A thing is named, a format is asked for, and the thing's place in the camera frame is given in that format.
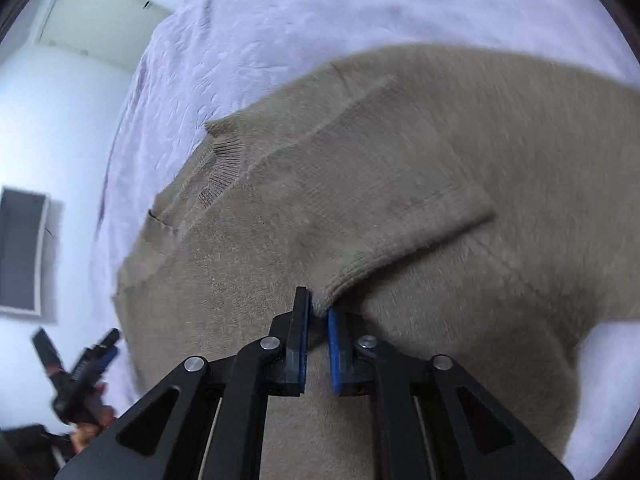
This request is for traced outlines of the left hand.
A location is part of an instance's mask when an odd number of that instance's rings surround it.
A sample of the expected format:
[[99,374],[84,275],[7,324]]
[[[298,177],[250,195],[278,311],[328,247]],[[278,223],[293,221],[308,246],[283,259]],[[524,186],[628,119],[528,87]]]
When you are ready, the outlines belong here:
[[99,435],[117,419],[114,408],[111,405],[105,404],[103,401],[106,390],[106,382],[98,382],[96,384],[90,404],[93,421],[78,422],[74,432],[70,435],[70,442],[72,442],[76,454],[88,448],[92,441],[96,437],[99,437]]

